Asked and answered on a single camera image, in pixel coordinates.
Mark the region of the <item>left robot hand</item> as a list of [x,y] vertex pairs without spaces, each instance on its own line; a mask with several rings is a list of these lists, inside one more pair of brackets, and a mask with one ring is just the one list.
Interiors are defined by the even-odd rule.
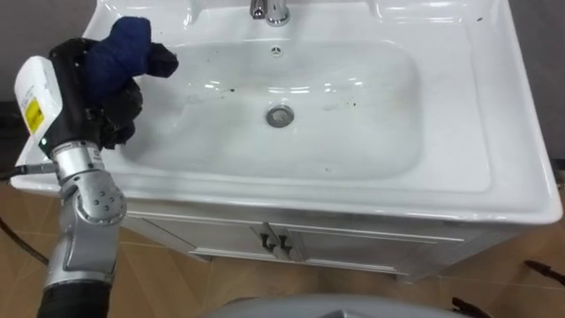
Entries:
[[167,79],[178,66],[177,55],[161,43],[74,38],[47,57],[29,57],[14,90],[27,130],[52,158],[74,141],[99,150],[125,144],[142,111],[136,78]]

